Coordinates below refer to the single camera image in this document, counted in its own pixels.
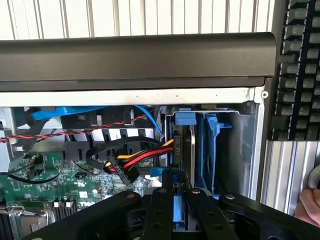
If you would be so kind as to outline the person's hand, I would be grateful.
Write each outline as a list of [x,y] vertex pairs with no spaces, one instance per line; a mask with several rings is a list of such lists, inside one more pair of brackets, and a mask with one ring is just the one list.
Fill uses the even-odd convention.
[[320,190],[305,189],[299,195],[294,217],[320,227]]

